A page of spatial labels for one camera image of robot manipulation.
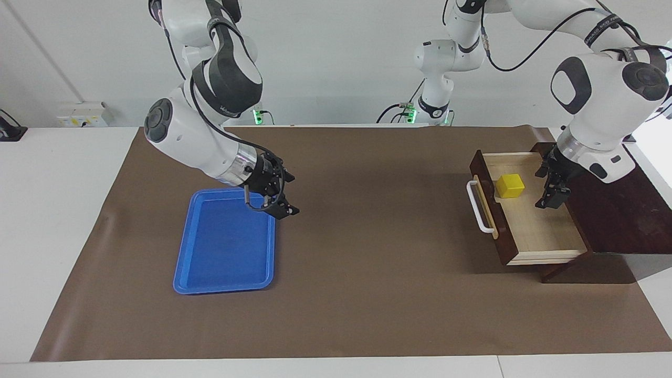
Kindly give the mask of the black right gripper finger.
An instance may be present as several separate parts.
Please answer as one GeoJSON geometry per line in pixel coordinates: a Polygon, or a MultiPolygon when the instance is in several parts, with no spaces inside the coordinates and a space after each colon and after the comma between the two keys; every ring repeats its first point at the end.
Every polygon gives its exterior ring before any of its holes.
{"type": "Polygon", "coordinates": [[[278,220],[298,213],[300,213],[300,209],[288,203],[284,194],[278,194],[266,203],[266,214],[278,220]]]}
{"type": "Polygon", "coordinates": [[[272,182],[274,184],[283,184],[292,182],[295,177],[286,170],[284,161],[279,157],[272,157],[272,182]]]}

